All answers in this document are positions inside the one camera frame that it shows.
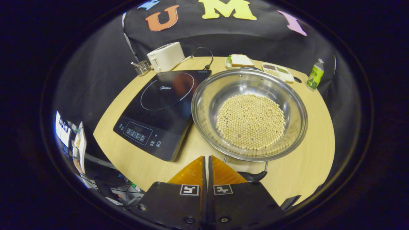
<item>yellow letter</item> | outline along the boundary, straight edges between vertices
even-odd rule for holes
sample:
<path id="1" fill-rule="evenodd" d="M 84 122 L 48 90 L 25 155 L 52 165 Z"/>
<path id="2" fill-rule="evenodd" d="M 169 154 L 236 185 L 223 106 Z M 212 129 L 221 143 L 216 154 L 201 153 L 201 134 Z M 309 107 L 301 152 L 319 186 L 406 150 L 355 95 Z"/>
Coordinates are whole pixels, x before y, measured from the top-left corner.
<path id="1" fill-rule="evenodd" d="M 218 18 L 220 14 L 215 12 L 215 9 L 221 13 L 224 17 L 228 18 L 233 10 L 235 18 L 257 20 L 257 18 L 252 14 L 249 8 L 249 2 L 244 0 L 230 0 L 227 4 L 219 0 L 199 0 L 199 2 L 204 5 L 204 15 L 202 18 Z"/>

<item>food tray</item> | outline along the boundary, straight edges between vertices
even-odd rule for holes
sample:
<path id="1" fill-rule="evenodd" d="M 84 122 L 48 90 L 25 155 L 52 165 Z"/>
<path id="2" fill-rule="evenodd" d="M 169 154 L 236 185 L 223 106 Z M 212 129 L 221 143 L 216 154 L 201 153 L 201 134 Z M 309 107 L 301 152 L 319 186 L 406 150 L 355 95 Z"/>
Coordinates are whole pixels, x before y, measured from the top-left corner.
<path id="1" fill-rule="evenodd" d="M 271 63 L 266 63 L 264 62 L 261 64 L 263 67 L 263 71 L 273 75 L 274 77 L 277 77 L 283 81 L 286 82 L 293 82 L 294 77 L 291 75 L 291 72 L 287 70 L 287 68 L 280 66 L 280 65 L 275 65 Z"/>

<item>cooktop control panel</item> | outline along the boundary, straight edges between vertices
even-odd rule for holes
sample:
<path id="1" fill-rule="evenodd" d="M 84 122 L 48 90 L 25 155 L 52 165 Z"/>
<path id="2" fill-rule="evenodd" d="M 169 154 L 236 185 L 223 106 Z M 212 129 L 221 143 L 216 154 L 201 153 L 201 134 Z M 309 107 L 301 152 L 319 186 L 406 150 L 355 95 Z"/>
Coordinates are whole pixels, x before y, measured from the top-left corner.
<path id="1" fill-rule="evenodd" d="M 179 151 L 181 135 L 139 123 L 127 117 L 120 117 L 114 132 L 145 152 L 165 161 L 173 161 Z"/>

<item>stainless steel pot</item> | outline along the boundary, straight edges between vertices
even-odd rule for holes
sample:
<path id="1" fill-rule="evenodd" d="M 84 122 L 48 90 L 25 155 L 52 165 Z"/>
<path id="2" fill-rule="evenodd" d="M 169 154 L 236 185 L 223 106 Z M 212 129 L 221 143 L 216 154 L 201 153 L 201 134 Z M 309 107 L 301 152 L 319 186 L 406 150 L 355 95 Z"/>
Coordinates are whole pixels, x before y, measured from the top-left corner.
<path id="1" fill-rule="evenodd" d="M 275 144 L 260 150 L 242 149 L 225 140 L 216 128 L 223 103 L 239 94 L 256 94 L 276 102 L 284 112 L 285 131 Z M 192 99 L 192 116 L 203 138 L 224 154 L 240 160 L 267 162 L 297 148 L 307 131 L 307 111 L 298 94 L 285 82 L 257 70 L 238 69 L 217 73 L 204 80 Z"/>

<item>pink letter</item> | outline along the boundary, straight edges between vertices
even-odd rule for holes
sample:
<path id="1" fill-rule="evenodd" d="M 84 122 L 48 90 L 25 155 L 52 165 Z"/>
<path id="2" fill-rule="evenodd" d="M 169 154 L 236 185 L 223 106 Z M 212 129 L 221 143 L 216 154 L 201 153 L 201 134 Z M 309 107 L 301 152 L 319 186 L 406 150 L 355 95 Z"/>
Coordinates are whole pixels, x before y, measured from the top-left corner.
<path id="1" fill-rule="evenodd" d="M 296 18 L 294 18 L 293 16 L 291 16 L 291 15 L 289 15 L 289 14 L 287 14 L 287 13 L 284 13 L 284 12 L 282 12 L 282 11 L 279 11 L 279 10 L 277 10 L 277 11 L 278 11 L 280 14 L 284 15 L 284 17 L 287 19 L 287 21 L 288 21 L 287 27 L 288 27 L 290 30 L 295 31 L 295 32 L 297 32 L 297 33 L 300 33 L 300 34 L 302 34 L 302 35 L 304 35 L 304 36 L 307 36 L 307 33 L 303 31 L 303 29 L 301 28 L 300 24 L 298 24 Z"/>

